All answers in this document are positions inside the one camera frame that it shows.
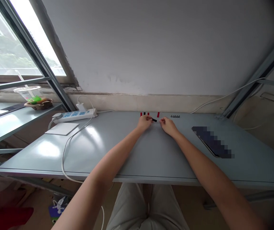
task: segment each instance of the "cup lid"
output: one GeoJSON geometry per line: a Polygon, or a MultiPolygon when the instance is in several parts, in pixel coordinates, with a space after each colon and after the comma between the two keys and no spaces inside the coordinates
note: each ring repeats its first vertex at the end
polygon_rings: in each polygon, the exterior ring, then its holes
{"type": "Polygon", "coordinates": [[[26,92],[26,91],[31,91],[31,90],[37,90],[37,89],[41,89],[41,86],[29,86],[29,88],[26,88],[26,87],[16,88],[13,91],[15,93],[18,93],[18,92],[26,92]]]}

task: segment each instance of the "power strip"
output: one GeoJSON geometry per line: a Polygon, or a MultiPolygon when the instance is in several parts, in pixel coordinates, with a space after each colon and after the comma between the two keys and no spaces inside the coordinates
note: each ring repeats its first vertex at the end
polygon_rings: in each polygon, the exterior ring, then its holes
{"type": "Polygon", "coordinates": [[[75,112],[67,112],[62,113],[62,117],[60,119],[54,120],[55,124],[67,121],[81,120],[91,117],[97,117],[98,112],[96,109],[88,109],[86,112],[75,111],[75,112]]]}

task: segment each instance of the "white coaster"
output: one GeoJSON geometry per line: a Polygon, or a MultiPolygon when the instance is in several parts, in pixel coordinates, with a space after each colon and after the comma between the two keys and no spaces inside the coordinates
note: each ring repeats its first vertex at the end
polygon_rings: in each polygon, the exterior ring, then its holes
{"type": "Polygon", "coordinates": [[[72,130],[76,128],[79,124],[76,123],[58,123],[50,130],[46,131],[46,134],[56,134],[56,135],[68,135],[72,130]]]}

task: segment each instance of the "red cloth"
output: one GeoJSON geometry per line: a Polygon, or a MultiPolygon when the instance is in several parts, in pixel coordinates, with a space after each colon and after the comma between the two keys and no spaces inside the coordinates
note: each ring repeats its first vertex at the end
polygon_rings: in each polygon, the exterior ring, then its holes
{"type": "Polygon", "coordinates": [[[33,208],[0,208],[0,230],[25,224],[34,212],[33,208]]]}

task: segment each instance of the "beige pants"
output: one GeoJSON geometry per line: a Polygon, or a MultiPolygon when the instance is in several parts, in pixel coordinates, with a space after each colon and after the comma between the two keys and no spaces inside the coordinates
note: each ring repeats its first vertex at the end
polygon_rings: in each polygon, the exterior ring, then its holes
{"type": "Polygon", "coordinates": [[[153,185],[149,217],[142,190],[142,184],[122,184],[106,230],[189,230],[171,185],[153,185]]]}

